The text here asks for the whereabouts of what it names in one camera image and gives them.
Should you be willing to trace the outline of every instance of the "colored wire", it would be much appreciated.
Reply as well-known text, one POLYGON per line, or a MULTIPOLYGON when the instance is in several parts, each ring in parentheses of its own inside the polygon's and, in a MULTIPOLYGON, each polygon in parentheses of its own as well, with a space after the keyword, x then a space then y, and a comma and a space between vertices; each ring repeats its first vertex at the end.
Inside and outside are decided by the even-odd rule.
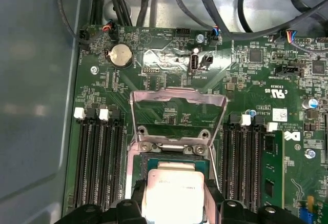
POLYGON ((328 5, 328 0, 324 0, 321 3, 317 4, 316 6, 314 6, 311 10, 305 12, 304 14, 302 14, 284 24, 273 27, 273 28, 269 28, 269 29, 262 30, 259 32, 254 32, 254 33, 232 33, 229 31, 229 29, 225 25, 222 17, 218 13, 214 1, 213 0, 202 0, 202 2, 204 4, 206 10, 208 11, 210 17, 214 21, 214 23, 216 25, 220 26, 221 32, 226 37, 228 37, 230 39, 234 39, 234 40, 252 40, 252 39, 259 38, 259 37, 275 34, 281 30, 285 30, 287 28, 291 28, 291 27, 295 26, 296 24, 300 23, 304 19, 310 17, 311 15, 313 15, 314 13, 319 11, 324 6, 328 5))
POLYGON ((286 34, 287 34, 287 41, 290 44, 292 42, 291 35, 290 35, 289 31, 286 31, 286 34))
POLYGON ((99 37, 101 37, 103 35, 103 30, 100 30, 99 32, 97 32, 92 38, 90 38, 89 40, 85 40, 80 38, 78 35, 75 34, 75 32, 73 31, 73 29, 71 28, 65 11, 64 11, 64 7, 63 7, 63 0, 57 0, 57 5, 58 5, 58 10, 61 16, 61 20, 63 21, 67 31, 70 33, 70 35, 79 43, 84 44, 84 45, 88 45, 94 41, 96 41, 99 37))
POLYGON ((294 32, 293 32, 293 34, 292 34, 292 39, 291 39, 291 40, 292 40, 292 42, 293 42, 293 41, 294 41, 294 39, 295 39, 295 35, 296 35, 296 33, 297 33, 297 31, 294 31, 294 32))
POLYGON ((208 30, 212 30, 212 26, 207 25, 202 20, 198 19, 193 13, 191 13, 191 11, 185 6, 185 4, 183 3, 182 0, 175 0, 175 1, 178 4, 179 8, 184 12, 184 14, 186 14, 188 17, 190 17, 190 19, 192 19, 194 22, 201 25, 202 27, 204 27, 208 30))

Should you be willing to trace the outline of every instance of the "green circuit board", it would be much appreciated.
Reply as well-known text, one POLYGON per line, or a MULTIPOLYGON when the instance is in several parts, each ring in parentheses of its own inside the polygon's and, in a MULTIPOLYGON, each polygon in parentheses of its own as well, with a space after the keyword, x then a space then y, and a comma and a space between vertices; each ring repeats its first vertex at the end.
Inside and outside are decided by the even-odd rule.
MULTIPOLYGON (((101 27, 86 29, 90 35, 98 30, 101 27)), ((245 181, 244 176, 231 172, 239 166, 248 167, 254 170, 250 177, 258 185, 258 189, 250 189, 256 195, 254 211, 260 205, 272 204, 298 216, 300 208, 311 205, 313 223, 324 223, 324 214, 328 215, 325 55, 318 58, 285 42, 270 42, 269 37, 237 42, 220 35, 213 40, 208 31, 138 27, 119 27, 117 33, 118 42, 104 34, 79 53, 74 107, 84 108, 87 117, 107 108, 112 123, 104 126, 101 121, 73 118, 64 214, 85 203, 107 209, 111 201, 125 197, 127 148, 134 134, 130 93, 179 87, 221 94, 229 100, 214 140, 218 178, 226 198, 245 197, 237 190, 242 184, 238 179, 245 181), (200 34, 204 36, 201 43, 196 40, 200 34), (133 53, 133 62, 125 69, 115 68, 106 58, 117 43, 126 44, 133 53), (199 56, 198 67, 190 70, 191 55, 195 54, 199 56), (213 61, 205 63, 208 56, 213 61), (292 71, 284 71, 290 66, 292 71), (91 73, 92 67, 98 71, 91 73), (303 101, 309 98, 318 100, 317 109, 303 108, 303 101), (245 132, 239 121, 250 110, 256 111, 257 123, 245 132), (267 131, 268 123, 277 123, 277 131, 267 131), (111 138, 109 144, 101 142, 106 136, 111 138), (245 166, 241 160, 234 164, 236 168, 227 165, 224 159, 242 159, 243 155, 235 151, 244 151, 248 143, 254 147, 247 148, 249 157, 256 163, 245 166), (305 156, 308 150, 315 152, 314 158, 305 156)), ((311 38, 295 41, 311 48, 327 48, 311 38)), ((181 99, 136 106, 138 125, 147 127, 149 134, 168 138, 197 137, 202 129, 212 131, 221 114, 220 108, 181 99)), ((201 168, 208 167, 208 161, 198 163, 201 168)), ((141 159, 135 158, 135 164, 142 164, 141 159)), ((133 175, 137 178, 140 174, 137 170, 133 175)))

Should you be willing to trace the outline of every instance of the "integrated circuit chip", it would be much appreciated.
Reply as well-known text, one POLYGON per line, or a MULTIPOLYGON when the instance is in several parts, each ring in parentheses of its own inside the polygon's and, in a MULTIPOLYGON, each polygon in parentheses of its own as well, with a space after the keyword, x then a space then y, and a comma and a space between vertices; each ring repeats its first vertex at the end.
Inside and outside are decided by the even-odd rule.
POLYGON ((273 153, 274 152, 274 137, 272 136, 265 136, 265 150, 267 152, 271 152, 273 153))
POLYGON ((324 61, 313 61, 312 62, 312 73, 313 74, 325 74, 325 62, 324 61))
POLYGON ((273 197, 273 188, 274 188, 274 184, 266 179, 264 184, 264 190, 266 195, 268 195, 269 197, 273 197))
POLYGON ((262 51, 260 49, 250 49, 250 62, 261 63, 262 51))

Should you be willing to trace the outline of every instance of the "capacitor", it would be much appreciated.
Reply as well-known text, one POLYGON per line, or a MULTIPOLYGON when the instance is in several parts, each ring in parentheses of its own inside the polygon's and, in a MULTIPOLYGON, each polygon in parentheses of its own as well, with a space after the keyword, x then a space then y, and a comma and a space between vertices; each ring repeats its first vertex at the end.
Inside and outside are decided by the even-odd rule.
POLYGON ((318 107, 318 101, 314 98, 305 99, 302 103, 302 107, 306 110, 308 109, 316 109, 318 107))
POLYGON ((251 116, 251 118, 253 118, 256 115, 257 115, 256 110, 250 110, 250 116, 251 116))
POLYGON ((108 51, 106 58, 114 65, 115 68, 125 69, 132 64, 133 54, 126 44, 117 44, 108 51))

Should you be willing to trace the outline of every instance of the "surface-mount component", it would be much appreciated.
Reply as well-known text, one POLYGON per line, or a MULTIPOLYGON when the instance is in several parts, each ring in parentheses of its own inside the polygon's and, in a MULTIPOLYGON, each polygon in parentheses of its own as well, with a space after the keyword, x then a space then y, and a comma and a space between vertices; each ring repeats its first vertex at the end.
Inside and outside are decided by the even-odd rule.
POLYGON ((126 44, 114 45, 106 57, 118 69, 125 69, 133 62, 132 51, 126 44))
POLYGON ((262 62, 262 51, 260 49, 250 49, 250 62, 251 63, 262 62))
POLYGON ((313 74, 325 74, 326 63, 322 60, 312 61, 313 74))
POLYGON ((302 103, 302 107, 307 109, 316 109, 318 107, 318 100, 314 98, 305 99, 302 103))

